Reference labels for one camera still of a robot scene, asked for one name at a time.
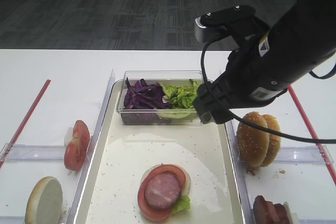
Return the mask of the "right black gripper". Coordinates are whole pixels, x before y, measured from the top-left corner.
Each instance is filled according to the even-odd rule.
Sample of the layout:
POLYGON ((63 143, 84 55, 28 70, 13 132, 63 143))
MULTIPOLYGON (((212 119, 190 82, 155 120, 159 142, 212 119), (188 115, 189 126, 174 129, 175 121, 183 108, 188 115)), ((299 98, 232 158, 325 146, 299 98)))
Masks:
POLYGON ((242 80, 240 74, 245 67, 250 66, 256 58, 257 37, 242 43, 242 46, 233 50, 228 57, 228 63, 224 73, 215 81, 208 81, 205 71, 205 53, 208 47, 226 37, 219 35, 205 42, 201 54, 201 70, 203 84, 197 89, 197 98, 193 105, 203 124, 214 122, 223 124, 236 116, 231 109, 259 108, 270 104, 270 97, 258 98, 251 95, 254 91, 259 92, 258 87, 249 84, 252 77, 242 80))

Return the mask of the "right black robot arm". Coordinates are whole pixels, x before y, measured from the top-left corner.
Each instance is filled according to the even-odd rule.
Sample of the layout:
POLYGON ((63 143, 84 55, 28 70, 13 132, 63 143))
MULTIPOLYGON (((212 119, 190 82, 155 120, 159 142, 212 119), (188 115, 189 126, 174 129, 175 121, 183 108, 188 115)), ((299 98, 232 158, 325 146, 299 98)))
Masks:
POLYGON ((273 26, 247 5, 203 15, 196 25, 199 41, 233 37, 238 44, 225 72, 197 91, 193 106, 204 124, 229 121, 230 109, 269 105, 335 53, 335 0, 296 0, 273 26))

